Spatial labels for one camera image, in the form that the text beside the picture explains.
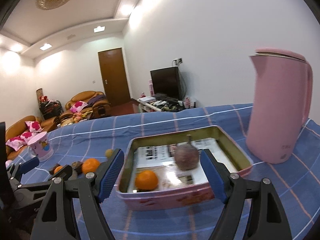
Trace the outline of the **dark brown mangosteen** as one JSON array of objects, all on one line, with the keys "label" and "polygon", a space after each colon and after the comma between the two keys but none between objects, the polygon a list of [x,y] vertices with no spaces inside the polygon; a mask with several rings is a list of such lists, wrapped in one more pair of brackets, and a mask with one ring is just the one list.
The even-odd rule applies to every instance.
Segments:
[{"label": "dark brown mangosteen", "polygon": [[83,162],[81,161],[72,162],[72,169],[76,172],[78,176],[82,174],[82,165]]}]

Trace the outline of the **large orange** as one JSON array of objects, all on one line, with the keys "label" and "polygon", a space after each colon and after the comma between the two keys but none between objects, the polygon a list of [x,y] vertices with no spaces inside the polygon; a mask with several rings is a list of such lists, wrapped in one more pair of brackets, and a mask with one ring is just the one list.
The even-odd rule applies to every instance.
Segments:
[{"label": "large orange", "polygon": [[89,172],[96,172],[97,168],[100,165],[100,161],[95,158],[89,158],[82,163],[81,169],[83,174]]}]

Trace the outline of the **small green-brown kiwi fruit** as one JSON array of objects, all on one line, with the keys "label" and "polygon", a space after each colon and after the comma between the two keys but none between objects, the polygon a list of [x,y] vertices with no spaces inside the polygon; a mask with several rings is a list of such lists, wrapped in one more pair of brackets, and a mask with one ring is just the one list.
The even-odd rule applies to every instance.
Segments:
[{"label": "small green-brown kiwi fruit", "polygon": [[110,157],[112,156],[113,152],[114,152],[113,149],[107,149],[107,150],[105,151],[105,156],[106,156],[106,158],[110,158]]}]

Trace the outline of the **coffee table with fruits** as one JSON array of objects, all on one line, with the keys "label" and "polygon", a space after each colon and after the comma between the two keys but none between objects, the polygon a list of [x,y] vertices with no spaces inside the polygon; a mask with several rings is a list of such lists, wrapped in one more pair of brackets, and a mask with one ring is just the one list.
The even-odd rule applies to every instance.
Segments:
[{"label": "coffee table with fruits", "polygon": [[93,111],[86,111],[85,113],[74,113],[70,118],[67,118],[61,122],[61,127],[77,124],[82,121],[90,120],[93,116]]}]

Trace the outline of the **pink cartoon cup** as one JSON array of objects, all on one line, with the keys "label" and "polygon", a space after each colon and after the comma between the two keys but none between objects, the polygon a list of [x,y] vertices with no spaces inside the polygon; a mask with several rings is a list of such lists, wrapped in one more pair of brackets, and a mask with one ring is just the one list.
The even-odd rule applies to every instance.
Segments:
[{"label": "pink cartoon cup", "polygon": [[40,162],[47,161],[54,154],[54,150],[48,140],[48,132],[41,132],[35,135],[28,141],[28,146]]}]

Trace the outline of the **small orange on cloth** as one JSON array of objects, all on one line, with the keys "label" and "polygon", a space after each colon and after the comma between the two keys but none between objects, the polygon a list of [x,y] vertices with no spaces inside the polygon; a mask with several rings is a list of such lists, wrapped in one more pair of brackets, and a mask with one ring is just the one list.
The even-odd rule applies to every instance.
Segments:
[{"label": "small orange on cloth", "polygon": [[57,172],[59,172],[62,169],[63,169],[63,166],[56,167],[55,170],[54,170],[54,174],[57,174]]}]

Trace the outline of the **orange leather sofa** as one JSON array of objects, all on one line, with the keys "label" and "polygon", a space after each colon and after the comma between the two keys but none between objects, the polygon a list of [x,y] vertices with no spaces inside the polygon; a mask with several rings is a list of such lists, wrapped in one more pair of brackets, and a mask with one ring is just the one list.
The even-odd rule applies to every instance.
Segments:
[{"label": "orange leather sofa", "polygon": [[8,160],[14,160],[26,147],[28,141],[40,132],[51,132],[57,129],[57,117],[42,120],[29,115],[11,125],[5,132],[5,144]]}]

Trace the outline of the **black cluttered rack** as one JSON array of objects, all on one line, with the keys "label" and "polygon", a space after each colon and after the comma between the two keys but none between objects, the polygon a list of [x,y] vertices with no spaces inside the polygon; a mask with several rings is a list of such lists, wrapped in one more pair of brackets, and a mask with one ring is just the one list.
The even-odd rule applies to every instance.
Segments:
[{"label": "black cluttered rack", "polygon": [[59,117],[63,113],[61,102],[58,100],[42,102],[40,104],[40,112],[44,120],[48,120],[52,117]]}]

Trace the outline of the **pink floral cushion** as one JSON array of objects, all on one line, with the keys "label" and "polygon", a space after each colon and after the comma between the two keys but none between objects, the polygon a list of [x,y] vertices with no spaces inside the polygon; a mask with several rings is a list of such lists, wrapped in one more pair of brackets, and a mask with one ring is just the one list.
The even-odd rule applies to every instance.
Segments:
[{"label": "pink floral cushion", "polygon": [[80,112],[82,109],[86,108],[88,104],[84,101],[77,101],[69,110],[72,113]]}]

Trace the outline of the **pink rectangular tin tray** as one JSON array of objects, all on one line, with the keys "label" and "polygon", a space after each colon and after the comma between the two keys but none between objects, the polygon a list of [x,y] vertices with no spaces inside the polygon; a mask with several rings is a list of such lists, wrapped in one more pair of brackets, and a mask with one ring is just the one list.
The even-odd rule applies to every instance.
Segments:
[{"label": "pink rectangular tin tray", "polygon": [[175,161],[176,148],[191,144],[198,151],[210,150],[231,173],[251,172],[252,159],[221,127],[213,125],[186,131],[132,139],[118,178],[117,196],[134,211],[183,207],[214,198],[198,160],[183,170]]}]

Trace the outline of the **purple round fruit with stem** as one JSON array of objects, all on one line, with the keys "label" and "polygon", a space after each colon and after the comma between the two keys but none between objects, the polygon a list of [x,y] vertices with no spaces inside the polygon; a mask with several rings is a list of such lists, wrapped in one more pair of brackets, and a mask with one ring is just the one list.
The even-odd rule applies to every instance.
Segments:
[{"label": "purple round fruit with stem", "polygon": [[175,163],[182,171],[195,169],[200,159],[198,149],[191,144],[191,134],[188,134],[187,137],[187,143],[178,145],[174,154]]}]

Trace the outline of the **pink electric kettle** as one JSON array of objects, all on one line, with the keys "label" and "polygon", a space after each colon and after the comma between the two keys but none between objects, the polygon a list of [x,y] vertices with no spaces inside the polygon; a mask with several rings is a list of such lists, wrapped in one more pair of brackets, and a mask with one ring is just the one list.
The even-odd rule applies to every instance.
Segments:
[{"label": "pink electric kettle", "polygon": [[310,113],[312,68],[303,55],[285,49],[260,48],[250,59],[256,80],[246,145],[264,162],[283,163]]}]

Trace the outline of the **white tv stand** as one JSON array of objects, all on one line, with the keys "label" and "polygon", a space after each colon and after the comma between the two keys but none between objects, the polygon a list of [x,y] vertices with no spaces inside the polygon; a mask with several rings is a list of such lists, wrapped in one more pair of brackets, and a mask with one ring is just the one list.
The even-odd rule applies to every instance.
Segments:
[{"label": "white tv stand", "polygon": [[164,98],[157,100],[153,96],[144,96],[136,100],[138,102],[138,108],[141,113],[143,112],[180,112],[185,107],[179,104],[178,101],[169,100]]}]

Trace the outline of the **brown wooden door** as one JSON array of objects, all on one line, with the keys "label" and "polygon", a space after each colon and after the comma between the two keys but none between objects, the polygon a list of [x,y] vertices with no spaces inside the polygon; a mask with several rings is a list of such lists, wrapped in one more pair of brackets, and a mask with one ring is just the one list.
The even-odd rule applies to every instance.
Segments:
[{"label": "brown wooden door", "polygon": [[131,100],[129,85],[121,48],[98,53],[100,72],[106,97],[111,107],[123,105]]}]

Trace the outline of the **black television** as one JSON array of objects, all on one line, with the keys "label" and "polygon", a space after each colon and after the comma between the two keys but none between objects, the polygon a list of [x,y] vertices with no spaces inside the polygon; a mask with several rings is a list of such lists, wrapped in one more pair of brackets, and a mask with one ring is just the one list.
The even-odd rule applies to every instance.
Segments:
[{"label": "black television", "polygon": [[178,67],[167,67],[150,71],[155,95],[181,99],[182,87]]}]

